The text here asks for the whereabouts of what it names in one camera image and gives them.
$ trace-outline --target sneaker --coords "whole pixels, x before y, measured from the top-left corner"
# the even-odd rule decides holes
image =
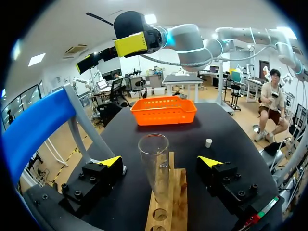
[[[273,133],[269,133],[269,134],[267,134],[266,136],[265,136],[265,140],[267,141],[267,142],[269,142],[269,143],[274,143],[275,142],[275,140],[274,140],[274,135],[273,135]]]
[[[264,138],[265,133],[264,132],[259,132],[257,133],[256,137],[255,137],[255,142],[260,141],[261,139]]]

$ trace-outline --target white box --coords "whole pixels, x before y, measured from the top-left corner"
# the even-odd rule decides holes
[[[166,88],[154,88],[154,95],[165,95]]]
[[[139,91],[130,91],[129,92],[131,98],[139,98]]]
[[[147,97],[148,97],[148,96],[152,96],[153,89],[147,87],[146,90],[147,90],[146,96],[147,96]]]

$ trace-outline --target man's shorts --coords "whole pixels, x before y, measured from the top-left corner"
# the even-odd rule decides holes
[[[274,110],[271,110],[271,109],[269,110],[268,107],[260,106],[260,107],[259,107],[259,114],[261,114],[261,112],[262,112],[263,110],[267,111],[268,114],[269,114],[269,119],[272,119],[272,120],[274,121],[274,123],[275,123],[276,125],[278,125],[278,123],[279,123],[279,118],[280,118],[280,113],[279,113],[278,111],[274,111]]]

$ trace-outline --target orange basket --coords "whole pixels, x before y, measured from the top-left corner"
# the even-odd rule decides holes
[[[130,110],[140,126],[191,123],[197,112],[192,101],[178,96],[140,99]]]

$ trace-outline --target wooden test tube rack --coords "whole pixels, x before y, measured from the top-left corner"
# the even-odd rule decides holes
[[[187,230],[186,170],[174,168],[174,152],[169,152],[169,166],[168,200],[160,205],[151,193],[146,231]]]

